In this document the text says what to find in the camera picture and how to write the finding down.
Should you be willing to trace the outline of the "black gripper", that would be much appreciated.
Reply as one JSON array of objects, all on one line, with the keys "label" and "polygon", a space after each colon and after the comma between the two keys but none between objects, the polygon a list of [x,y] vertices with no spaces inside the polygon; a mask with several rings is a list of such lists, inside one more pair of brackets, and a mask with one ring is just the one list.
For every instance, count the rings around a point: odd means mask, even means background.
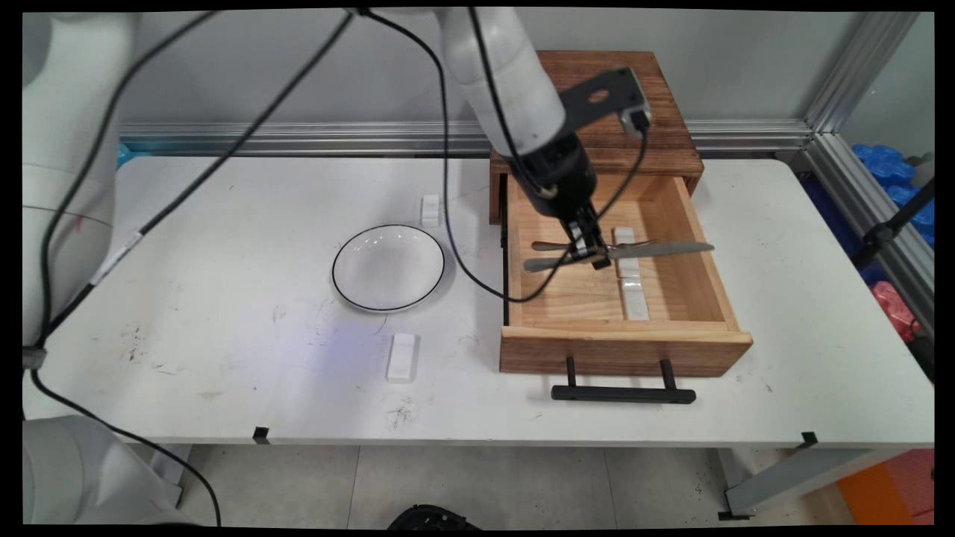
[{"label": "black gripper", "polygon": [[611,265],[592,203],[596,173],[576,134],[553,140],[515,161],[515,179],[542,216],[564,222],[574,262],[601,271]]}]

